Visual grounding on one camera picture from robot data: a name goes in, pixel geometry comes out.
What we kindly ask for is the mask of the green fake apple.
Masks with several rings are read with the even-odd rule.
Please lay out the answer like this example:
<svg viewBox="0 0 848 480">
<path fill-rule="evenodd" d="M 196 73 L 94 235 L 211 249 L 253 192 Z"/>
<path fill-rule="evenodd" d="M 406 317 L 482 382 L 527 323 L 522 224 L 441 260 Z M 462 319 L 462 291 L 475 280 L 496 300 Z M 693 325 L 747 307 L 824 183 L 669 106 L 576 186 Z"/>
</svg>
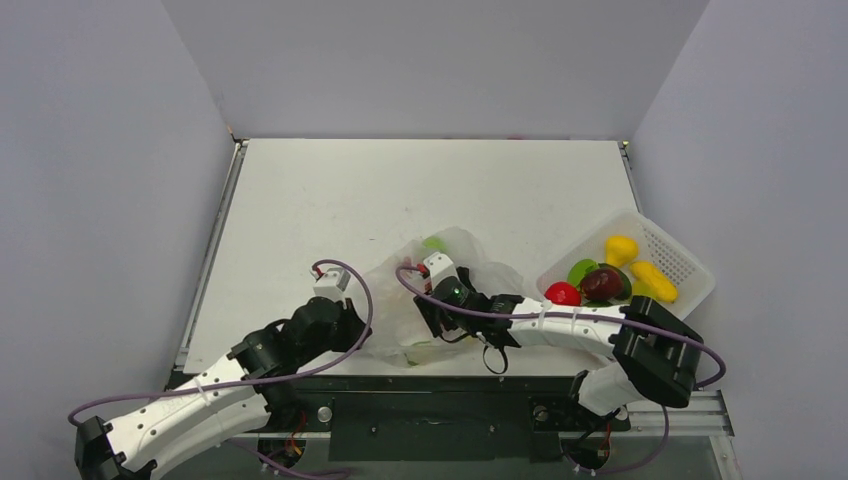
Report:
<svg viewBox="0 0 848 480">
<path fill-rule="evenodd" d="M 440 253 L 446 253 L 447 252 L 447 246 L 446 246 L 445 242 L 440 237 L 437 237 L 437 236 L 427 237 L 421 242 L 421 244 L 424 248 L 429 249 L 429 250 L 433 250 L 433 251 L 440 252 Z"/>
</svg>

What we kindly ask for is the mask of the clear plastic bag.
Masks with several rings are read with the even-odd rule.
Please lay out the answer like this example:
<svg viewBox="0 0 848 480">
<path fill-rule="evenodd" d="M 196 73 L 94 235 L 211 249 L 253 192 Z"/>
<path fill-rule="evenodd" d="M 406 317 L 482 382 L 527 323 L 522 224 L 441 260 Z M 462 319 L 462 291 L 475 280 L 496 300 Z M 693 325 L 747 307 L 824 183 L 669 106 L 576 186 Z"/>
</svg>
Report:
<svg viewBox="0 0 848 480">
<path fill-rule="evenodd" d="M 375 306 L 372 334 L 362 346 L 365 353 L 389 365 L 412 369 L 446 361 L 471 348 L 473 341 L 462 340 L 459 329 L 442 328 L 446 340 L 435 336 L 423 315 L 438 314 L 440 309 L 408 291 L 395 276 L 397 266 L 419 264 L 433 253 L 445 254 L 457 267 L 466 268 L 471 285 L 487 297 L 534 294 L 517 270 L 489 257 L 480 240 L 465 229 L 449 227 L 416 238 L 363 275 Z"/>
</svg>

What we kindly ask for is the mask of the dark red fake plum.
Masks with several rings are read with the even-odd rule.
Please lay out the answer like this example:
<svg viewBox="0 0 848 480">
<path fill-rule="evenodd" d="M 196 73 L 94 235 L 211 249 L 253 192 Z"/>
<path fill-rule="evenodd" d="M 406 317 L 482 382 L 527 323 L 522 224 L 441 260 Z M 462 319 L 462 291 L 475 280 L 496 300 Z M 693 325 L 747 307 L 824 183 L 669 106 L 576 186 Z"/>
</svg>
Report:
<svg viewBox="0 0 848 480">
<path fill-rule="evenodd" d="M 579 291 L 589 301 L 607 301 L 621 296 L 626 288 L 619 273 L 602 267 L 586 274 L 581 280 Z"/>
</svg>

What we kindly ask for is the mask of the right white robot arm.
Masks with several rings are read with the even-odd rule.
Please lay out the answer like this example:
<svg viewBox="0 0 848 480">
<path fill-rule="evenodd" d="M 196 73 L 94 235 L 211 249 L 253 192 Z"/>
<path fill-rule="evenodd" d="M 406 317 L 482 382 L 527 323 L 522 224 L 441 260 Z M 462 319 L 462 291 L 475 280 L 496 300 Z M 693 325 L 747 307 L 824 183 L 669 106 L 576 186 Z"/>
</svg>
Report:
<svg viewBox="0 0 848 480">
<path fill-rule="evenodd" d="M 607 365 L 575 377 L 563 402 L 566 418 L 578 427 L 642 400 L 682 409 L 697 388 L 702 337 L 650 297 L 585 308 L 520 295 L 488 297 L 458 276 L 442 278 L 429 292 L 402 274 L 397 278 L 427 321 L 445 320 L 489 350 L 551 347 L 606 358 Z"/>
</svg>

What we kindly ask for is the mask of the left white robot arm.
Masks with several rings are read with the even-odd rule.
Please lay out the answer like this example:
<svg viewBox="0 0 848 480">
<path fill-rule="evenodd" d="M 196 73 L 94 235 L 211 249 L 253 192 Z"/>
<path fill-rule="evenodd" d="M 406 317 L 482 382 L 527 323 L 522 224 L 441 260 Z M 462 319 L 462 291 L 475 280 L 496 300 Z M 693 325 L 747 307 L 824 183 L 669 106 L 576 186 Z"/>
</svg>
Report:
<svg viewBox="0 0 848 480">
<path fill-rule="evenodd" d="M 298 416 L 291 381 L 307 364 L 335 352 L 350 356 L 371 333 L 373 314 L 351 299 L 316 296 L 284 319 L 247 334 L 213 365 L 178 388 L 112 419 L 76 425 L 74 463 L 83 479 L 160 479 L 224 441 Z"/>
</svg>

